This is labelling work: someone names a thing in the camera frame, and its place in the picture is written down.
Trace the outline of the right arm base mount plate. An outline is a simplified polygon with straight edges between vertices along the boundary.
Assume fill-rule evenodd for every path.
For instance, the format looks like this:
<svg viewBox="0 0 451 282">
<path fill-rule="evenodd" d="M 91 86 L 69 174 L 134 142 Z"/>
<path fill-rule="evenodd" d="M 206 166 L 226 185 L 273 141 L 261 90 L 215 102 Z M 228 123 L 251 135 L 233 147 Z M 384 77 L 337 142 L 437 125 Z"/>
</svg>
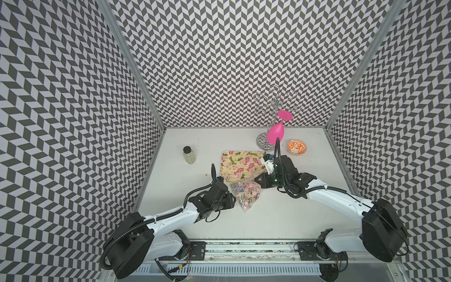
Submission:
<svg viewBox="0 0 451 282">
<path fill-rule="evenodd" d="M 335 253 L 325 243 L 301 241 L 294 245 L 294 250 L 299 254 L 302 261 L 312 260 L 339 263 L 348 260 L 348 255 L 345 251 Z"/>
</svg>

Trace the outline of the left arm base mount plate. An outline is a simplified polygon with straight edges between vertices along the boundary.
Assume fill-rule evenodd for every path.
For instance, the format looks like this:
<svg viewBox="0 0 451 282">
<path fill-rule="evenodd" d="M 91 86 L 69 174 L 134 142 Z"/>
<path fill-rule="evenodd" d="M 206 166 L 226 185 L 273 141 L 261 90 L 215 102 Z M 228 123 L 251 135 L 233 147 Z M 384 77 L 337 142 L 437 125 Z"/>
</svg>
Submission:
<svg viewBox="0 0 451 282">
<path fill-rule="evenodd" d="M 181 260 L 203 261 L 206 255 L 207 243 L 204 241 L 194 241 L 182 245 L 179 252 Z"/>
</svg>

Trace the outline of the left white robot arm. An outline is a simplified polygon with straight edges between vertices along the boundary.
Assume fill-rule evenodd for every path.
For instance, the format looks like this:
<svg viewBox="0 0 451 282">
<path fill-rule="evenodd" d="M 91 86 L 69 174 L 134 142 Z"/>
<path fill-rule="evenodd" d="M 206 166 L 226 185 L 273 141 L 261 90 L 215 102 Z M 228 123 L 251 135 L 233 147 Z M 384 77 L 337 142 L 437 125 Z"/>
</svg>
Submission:
<svg viewBox="0 0 451 282">
<path fill-rule="evenodd" d="M 181 228 L 206 220 L 213 212 L 232 209 L 235 204 L 236 197 L 223 179 L 216 177 L 210 184 L 189 192 L 179 208 L 154 216 L 131 213 L 104 243 L 100 267 L 122 279 L 150 260 L 188 260 L 191 241 Z"/>
</svg>

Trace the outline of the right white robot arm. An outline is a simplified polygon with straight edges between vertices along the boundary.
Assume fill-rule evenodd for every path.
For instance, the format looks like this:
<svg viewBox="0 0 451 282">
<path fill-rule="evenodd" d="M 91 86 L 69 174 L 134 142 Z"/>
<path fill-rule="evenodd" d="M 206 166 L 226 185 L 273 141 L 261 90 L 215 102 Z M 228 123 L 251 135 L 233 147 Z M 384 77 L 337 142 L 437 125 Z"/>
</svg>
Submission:
<svg viewBox="0 0 451 282">
<path fill-rule="evenodd" d="M 384 199 L 371 201 L 336 188 L 316 176 L 300 173 L 286 156 L 265 154 L 266 168 L 255 181 L 263 188 L 276 188 L 293 199 L 305 198 L 322 203 L 358 224 L 355 229 L 326 229 L 311 243 L 302 243 L 299 252 L 308 251 L 320 260 L 342 259 L 347 252 L 367 252 L 390 263 L 408 246 L 408 232 L 393 206 Z"/>
</svg>

